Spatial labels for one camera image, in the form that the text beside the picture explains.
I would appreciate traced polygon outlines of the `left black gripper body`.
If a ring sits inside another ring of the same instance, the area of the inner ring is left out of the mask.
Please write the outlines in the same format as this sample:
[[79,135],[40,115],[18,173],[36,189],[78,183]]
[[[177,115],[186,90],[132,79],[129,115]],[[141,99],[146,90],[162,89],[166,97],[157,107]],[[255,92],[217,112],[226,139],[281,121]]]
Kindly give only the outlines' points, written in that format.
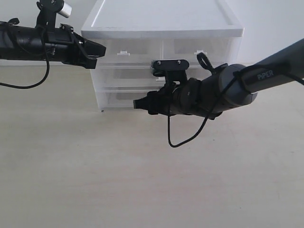
[[63,64],[71,66],[84,66],[85,39],[74,32],[68,24],[60,24],[59,28],[47,25],[47,43],[54,47],[54,56]]

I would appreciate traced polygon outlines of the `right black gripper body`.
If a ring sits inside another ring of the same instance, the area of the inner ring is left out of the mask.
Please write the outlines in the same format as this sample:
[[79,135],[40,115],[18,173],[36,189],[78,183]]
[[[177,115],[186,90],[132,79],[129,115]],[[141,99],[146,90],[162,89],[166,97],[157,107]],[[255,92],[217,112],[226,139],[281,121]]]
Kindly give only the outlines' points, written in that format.
[[150,115],[175,115],[173,105],[173,92],[175,85],[164,86],[158,91],[150,91],[147,94],[148,114]]

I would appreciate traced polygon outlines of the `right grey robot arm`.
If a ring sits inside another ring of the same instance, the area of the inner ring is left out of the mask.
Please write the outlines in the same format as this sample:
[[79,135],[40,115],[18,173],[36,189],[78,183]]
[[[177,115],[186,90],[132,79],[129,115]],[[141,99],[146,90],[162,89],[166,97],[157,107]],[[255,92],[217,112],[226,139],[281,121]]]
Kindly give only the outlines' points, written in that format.
[[195,115],[215,119],[224,111],[251,104],[259,91],[304,77],[304,41],[278,51],[252,66],[222,64],[213,67],[207,56],[197,54],[199,64],[211,72],[203,80],[188,78],[185,59],[154,60],[152,74],[165,85],[134,100],[134,109],[150,115]]

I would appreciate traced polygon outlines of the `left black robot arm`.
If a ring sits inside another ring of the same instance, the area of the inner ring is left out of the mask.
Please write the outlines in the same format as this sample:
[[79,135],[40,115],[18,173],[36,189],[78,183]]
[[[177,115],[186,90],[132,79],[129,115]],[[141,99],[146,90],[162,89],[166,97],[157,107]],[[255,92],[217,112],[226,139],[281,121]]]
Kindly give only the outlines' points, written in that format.
[[97,60],[105,56],[106,47],[61,24],[54,37],[42,27],[21,27],[14,20],[0,23],[0,58],[13,61],[61,62],[65,65],[95,69]]

